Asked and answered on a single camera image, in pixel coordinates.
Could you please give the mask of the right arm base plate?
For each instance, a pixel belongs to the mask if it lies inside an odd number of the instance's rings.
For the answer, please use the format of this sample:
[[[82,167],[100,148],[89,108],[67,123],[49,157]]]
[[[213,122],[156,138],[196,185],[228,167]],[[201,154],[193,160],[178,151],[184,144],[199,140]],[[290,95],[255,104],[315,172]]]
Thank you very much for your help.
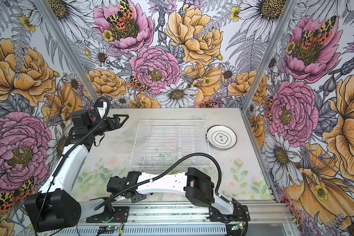
[[[209,207],[209,215],[207,219],[211,222],[221,222],[225,224],[251,220],[248,207],[242,204],[234,204],[234,212],[231,214],[222,214],[219,210],[211,206]]]

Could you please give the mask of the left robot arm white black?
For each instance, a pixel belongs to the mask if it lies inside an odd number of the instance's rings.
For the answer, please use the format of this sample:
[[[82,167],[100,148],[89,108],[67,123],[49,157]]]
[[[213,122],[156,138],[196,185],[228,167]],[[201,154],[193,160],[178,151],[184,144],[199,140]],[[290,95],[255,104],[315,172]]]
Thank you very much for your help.
[[[81,220],[113,210],[104,199],[79,202],[71,191],[96,136],[121,128],[128,115],[108,117],[108,110],[80,110],[72,114],[72,124],[62,157],[40,190],[27,197],[25,209],[36,233],[76,226]]]

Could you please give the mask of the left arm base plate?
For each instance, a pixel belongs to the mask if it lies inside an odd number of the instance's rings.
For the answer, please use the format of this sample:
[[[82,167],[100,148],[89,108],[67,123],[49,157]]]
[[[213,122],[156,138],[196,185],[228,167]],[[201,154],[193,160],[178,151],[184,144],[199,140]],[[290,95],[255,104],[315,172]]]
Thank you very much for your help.
[[[129,207],[114,206],[106,208],[103,213],[88,217],[87,223],[126,223],[129,216]]]

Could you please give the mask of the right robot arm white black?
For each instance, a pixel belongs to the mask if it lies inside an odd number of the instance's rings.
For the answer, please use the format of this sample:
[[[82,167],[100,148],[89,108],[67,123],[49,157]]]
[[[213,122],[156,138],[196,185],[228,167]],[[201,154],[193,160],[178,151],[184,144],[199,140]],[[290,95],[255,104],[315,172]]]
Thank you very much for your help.
[[[142,201],[148,194],[179,194],[197,207],[214,207],[223,215],[232,215],[235,206],[230,198],[216,194],[211,177],[196,168],[189,167],[187,172],[165,175],[159,180],[157,175],[131,171],[124,178],[111,177],[107,192],[118,194],[132,203]]]

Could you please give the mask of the plate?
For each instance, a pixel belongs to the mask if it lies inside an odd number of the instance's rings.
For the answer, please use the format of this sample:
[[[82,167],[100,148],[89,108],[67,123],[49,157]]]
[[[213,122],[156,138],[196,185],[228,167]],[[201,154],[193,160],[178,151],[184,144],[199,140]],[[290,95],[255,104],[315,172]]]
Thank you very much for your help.
[[[235,132],[224,125],[214,125],[207,130],[206,139],[209,145],[217,150],[228,150],[237,143]]]

